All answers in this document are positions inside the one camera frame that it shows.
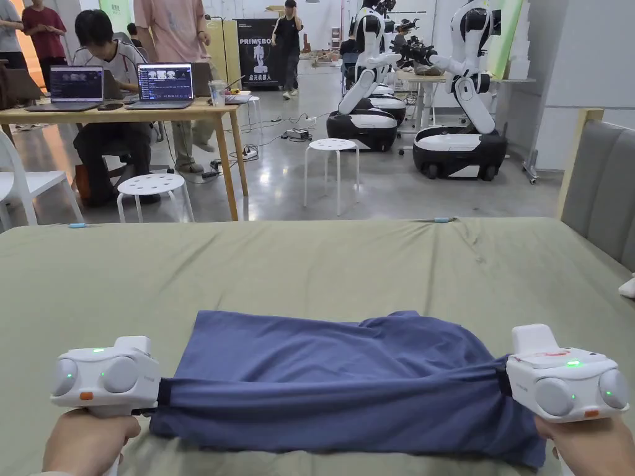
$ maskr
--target black pants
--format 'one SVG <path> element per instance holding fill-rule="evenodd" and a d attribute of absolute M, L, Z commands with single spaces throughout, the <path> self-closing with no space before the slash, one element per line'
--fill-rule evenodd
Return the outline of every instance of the black pants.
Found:
<path fill-rule="evenodd" d="M 291 52 L 286 57 L 286 74 L 284 77 L 284 90 L 291 91 L 298 86 L 298 63 L 300 62 L 300 53 Z"/>
<path fill-rule="evenodd" d="M 9 69 L 29 69 L 21 51 L 4 51 L 0 53 L 0 58 L 9 61 L 5 65 Z"/>
<path fill-rule="evenodd" d="M 107 200 L 113 193 L 103 155 L 118 143 L 130 152 L 129 163 L 134 167 L 135 175 L 150 173 L 150 126 L 147 122 L 87 124 L 73 141 L 86 166 L 91 201 L 95 204 Z"/>
<path fill-rule="evenodd" d="M 44 84 L 46 90 L 51 92 L 51 66 L 64 65 L 66 66 L 66 58 L 42 58 L 40 60 L 40 68 L 42 68 L 42 76 L 44 77 Z"/>

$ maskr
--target human hand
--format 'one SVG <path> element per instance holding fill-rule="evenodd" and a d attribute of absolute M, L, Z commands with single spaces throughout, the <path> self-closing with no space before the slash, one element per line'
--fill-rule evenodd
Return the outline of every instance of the human hand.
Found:
<path fill-rule="evenodd" d="M 535 422 L 540 436 L 556 445 L 554 455 L 564 458 L 575 476 L 635 475 L 635 444 L 621 418 L 549 423 L 537 416 Z"/>
<path fill-rule="evenodd" d="M 120 457 L 128 439 L 141 432 L 133 416 L 97 418 L 86 410 L 63 414 L 44 450 L 43 472 L 102 476 Z"/>
<path fill-rule="evenodd" d="M 210 35 L 205 31 L 199 33 L 199 40 L 201 40 L 205 44 L 205 46 L 209 46 L 211 43 Z"/>

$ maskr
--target red shirt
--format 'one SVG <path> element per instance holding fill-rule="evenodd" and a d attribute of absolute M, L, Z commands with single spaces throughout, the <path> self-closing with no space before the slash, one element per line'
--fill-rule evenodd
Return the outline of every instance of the red shirt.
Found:
<path fill-rule="evenodd" d="M 44 10 L 38 11 L 33 7 L 25 8 L 22 12 L 22 23 L 24 31 L 37 27 L 40 23 L 48 27 L 55 27 L 58 30 L 66 31 L 64 23 L 57 12 L 51 8 L 44 7 Z M 31 39 L 35 46 L 37 57 L 42 60 L 44 58 L 65 58 L 64 47 L 57 33 L 42 31 L 35 33 Z"/>

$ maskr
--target humanoid robot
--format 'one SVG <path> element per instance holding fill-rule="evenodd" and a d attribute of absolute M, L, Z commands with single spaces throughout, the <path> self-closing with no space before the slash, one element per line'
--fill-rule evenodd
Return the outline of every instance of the humanoid robot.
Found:
<path fill-rule="evenodd" d="M 394 8 L 395 3 L 396 0 L 364 0 L 363 7 L 355 17 L 352 34 L 355 36 L 356 46 L 360 51 L 355 67 L 355 81 L 359 80 L 365 69 L 376 69 L 375 85 L 365 93 L 364 97 L 370 98 L 377 109 L 392 114 L 398 124 L 401 124 L 406 117 L 406 104 L 394 96 L 392 88 L 382 84 L 390 63 L 376 67 L 368 62 L 369 59 L 376 58 L 386 51 L 385 35 L 394 31 L 394 22 L 386 21 L 384 15 Z M 368 35 L 368 31 L 361 28 L 362 25 L 372 25 L 371 28 L 375 34 Z"/>
<path fill-rule="evenodd" d="M 412 41 L 401 52 L 421 64 L 445 69 L 446 90 L 454 94 L 471 124 L 423 129 L 415 138 L 413 158 L 430 179 L 450 177 L 469 168 L 474 170 L 473 176 L 490 181 L 505 158 L 507 140 L 496 132 L 494 120 L 479 97 L 490 89 L 490 76 L 479 70 L 479 57 L 490 36 L 500 34 L 500 10 L 492 11 L 488 0 L 468 1 L 452 18 L 451 31 L 450 58 L 440 56 L 433 46 Z"/>
<path fill-rule="evenodd" d="M 379 0 L 364 0 L 364 6 L 357 15 L 354 33 L 359 55 L 356 69 L 357 82 L 346 93 L 338 110 L 331 113 L 326 121 L 326 130 L 331 138 L 348 139 L 357 142 L 361 150 L 385 152 L 392 147 L 397 137 L 398 120 L 389 109 L 369 96 L 378 84 L 382 68 L 395 64 L 401 59 L 398 53 L 381 53 L 385 23 L 373 6 Z"/>
<path fill-rule="evenodd" d="M 269 70 L 269 68 L 265 66 L 265 49 L 260 43 L 253 47 L 253 59 L 258 63 L 258 65 L 253 68 L 254 73 L 265 74 Z"/>

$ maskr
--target gray upholstered headboard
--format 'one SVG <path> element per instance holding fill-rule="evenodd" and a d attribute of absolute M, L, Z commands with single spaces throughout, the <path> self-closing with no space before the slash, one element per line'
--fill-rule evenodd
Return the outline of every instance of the gray upholstered headboard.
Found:
<path fill-rule="evenodd" d="M 562 221 L 635 271 L 635 131 L 584 121 L 567 180 Z"/>

